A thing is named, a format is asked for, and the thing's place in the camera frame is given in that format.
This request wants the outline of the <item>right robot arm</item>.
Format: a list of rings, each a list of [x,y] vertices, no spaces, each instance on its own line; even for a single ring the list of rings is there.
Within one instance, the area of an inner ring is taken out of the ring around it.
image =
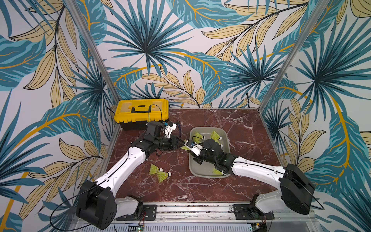
[[[254,196],[250,206],[263,214],[279,210],[291,210],[307,215],[314,199],[315,187],[301,169],[293,164],[271,166],[247,160],[241,156],[225,153],[219,143],[208,139],[201,144],[187,141],[194,161],[208,162],[222,174],[248,177],[264,182],[275,191]]]

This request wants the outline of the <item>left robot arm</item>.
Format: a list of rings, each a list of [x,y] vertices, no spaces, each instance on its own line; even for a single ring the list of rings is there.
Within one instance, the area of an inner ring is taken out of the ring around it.
[[[132,172],[155,151],[177,150],[185,143],[172,132],[177,124],[151,121],[145,133],[133,141],[126,154],[96,181],[85,181],[77,196],[76,216],[104,230],[123,216],[140,217],[142,203],[135,197],[116,199],[116,194]]]

